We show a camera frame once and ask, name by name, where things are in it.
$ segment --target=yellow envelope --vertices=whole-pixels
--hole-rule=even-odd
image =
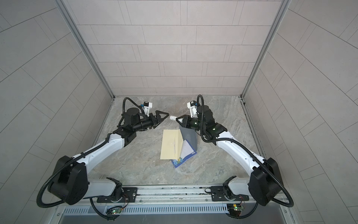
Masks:
[[[179,159],[183,146],[180,130],[163,130],[160,159]]]

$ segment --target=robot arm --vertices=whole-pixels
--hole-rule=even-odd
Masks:
[[[125,101],[130,100],[137,108],[129,108],[124,112]],[[55,166],[53,175],[45,182],[37,196],[37,205],[49,208],[61,203],[73,205],[82,198],[107,196],[110,201],[118,201],[122,195],[122,184],[116,179],[90,180],[87,174],[101,161],[117,150],[126,147],[136,137],[137,131],[145,131],[148,128],[156,128],[169,114],[156,111],[154,116],[149,113],[152,103],[144,102],[141,106],[131,99],[123,101],[122,119],[118,128],[109,133],[107,138],[92,148],[73,156],[63,156]],[[42,194],[48,187],[48,191],[61,199],[59,202],[45,204],[42,202]]]
[[[213,113],[207,105],[196,101],[188,103],[191,115],[180,117],[170,116],[171,120],[177,121],[182,127],[200,131],[204,142],[212,142],[229,153],[242,165],[250,176],[250,181],[243,178],[231,177],[224,185],[225,196],[228,199],[236,198],[238,194],[251,195],[260,205],[265,206],[269,201],[275,201],[281,205],[292,207],[293,200],[282,184],[282,178],[278,164],[272,158],[265,159],[247,149],[238,142],[230,132],[221,124],[216,123]],[[283,191],[289,203],[281,202],[274,197]]]

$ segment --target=mounting plate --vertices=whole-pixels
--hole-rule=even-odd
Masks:
[[[129,202],[135,202],[136,196],[137,196],[137,188],[136,187],[123,187],[123,192],[128,195],[129,197]],[[119,201],[117,201],[116,203],[124,203],[127,202],[125,201],[125,197],[121,197],[121,199]],[[100,196],[97,197],[97,203],[113,203],[110,200],[108,200],[107,197],[105,196]]]
[[[224,195],[223,186],[211,186],[210,191],[212,192],[211,199],[213,201],[241,201],[242,199],[243,199],[243,201],[249,200],[249,197],[247,195],[238,195],[233,200],[226,199],[226,197]]]

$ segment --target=gray marble surface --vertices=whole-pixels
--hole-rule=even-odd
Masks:
[[[151,112],[168,112],[170,115],[190,114],[187,102],[196,96],[131,97],[137,104],[152,102]],[[121,119],[122,97],[113,103],[99,142],[115,130]],[[247,148],[258,154],[252,133],[237,96],[204,96],[204,103],[213,112],[215,121],[222,124]],[[133,107],[126,102],[126,109]],[[223,183],[229,177],[248,177],[244,169],[227,152],[213,143],[198,138],[198,154],[174,168],[170,160],[160,160],[163,129],[179,129],[179,124],[167,118],[156,129],[137,132],[137,137],[126,147],[98,164],[89,178],[112,177],[124,185],[150,184],[206,184]]]

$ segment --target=tiled wall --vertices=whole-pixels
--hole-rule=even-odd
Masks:
[[[110,102],[51,0],[0,1],[0,223],[40,223],[37,190],[91,146]]]
[[[358,1],[292,0],[246,105],[300,223],[358,221]]]
[[[280,1],[64,0],[115,95],[239,95]]]

